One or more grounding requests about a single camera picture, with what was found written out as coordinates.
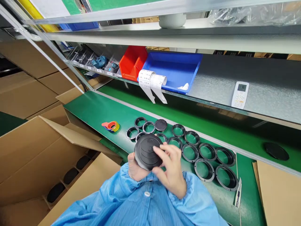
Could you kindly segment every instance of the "sleeve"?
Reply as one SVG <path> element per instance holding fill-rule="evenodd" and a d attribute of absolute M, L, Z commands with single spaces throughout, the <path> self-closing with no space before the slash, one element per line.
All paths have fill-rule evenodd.
<path fill-rule="evenodd" d="M 186 196 L 179 200 L 174 194 L 168 192 L 174 207 L 195 225 L 228 226 L 219 215 L 210 193 L 200 179 L 190 172 L 183 172 L 183 176 L 187 183 Z"/>
<path fill-rule="evenodd" d="M 145 180 L 137 182 L 131 179 L 128 170 L 129 165 L 126 163 L 119 172 L 103 183 L 99 191 L 74 202 L 53 225 L 103 225 Z"/>

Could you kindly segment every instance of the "white container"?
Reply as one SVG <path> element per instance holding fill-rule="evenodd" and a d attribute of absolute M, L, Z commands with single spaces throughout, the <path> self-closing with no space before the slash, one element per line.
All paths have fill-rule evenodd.
<path fill-rule="evenodd" d="M 177 13 L 159 16 L 159 25 L 162 28 L 179 28 L 186 23 L 186 13 Z"/>

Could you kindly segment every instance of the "button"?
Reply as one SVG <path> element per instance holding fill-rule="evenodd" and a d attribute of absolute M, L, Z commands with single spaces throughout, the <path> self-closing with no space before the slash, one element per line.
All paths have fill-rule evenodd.
<path fill-rule="evenodd" d="M 150 193 L 149 193 L 148 191 L 146 191 L 146 192 L 144 192 L 144 195 L 145 195 L 146 197 L 149 197 L 149 196 L 150 196 Z"/>

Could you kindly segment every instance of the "plastic storage bin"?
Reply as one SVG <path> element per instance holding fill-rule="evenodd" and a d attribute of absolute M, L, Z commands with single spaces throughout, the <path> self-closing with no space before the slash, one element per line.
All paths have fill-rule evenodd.
<path fill-rule="evenodd" d="M 137 82 L 139 71 L 147 59 L 145 46 L 129 46 L 119 62 L 121 76 Z"/>
<path fill-rule="evenodd" d="M 199 53 L 150 52 L 142 69 L 167 77 L 162 89 L 187 94 L 202 61 Z M 187 90 L 178 87 L 189 84 Z"/>
<path fill-rule="evenodd" d="M 97 22 L 84 22 L 84 23 L 73 23 L 73 24 L 59 24 L 63 30 L 76 31 L 76 30 L 88 30 L 98 28 Z"/>

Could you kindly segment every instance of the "remote control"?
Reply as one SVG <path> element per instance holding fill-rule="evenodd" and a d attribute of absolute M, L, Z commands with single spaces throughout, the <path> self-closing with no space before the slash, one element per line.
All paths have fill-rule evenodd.
<path fill-rule="evenodd" d="M 236 82 L 231 107 L 243 109 L 247 100 L 249 83 Z"/>

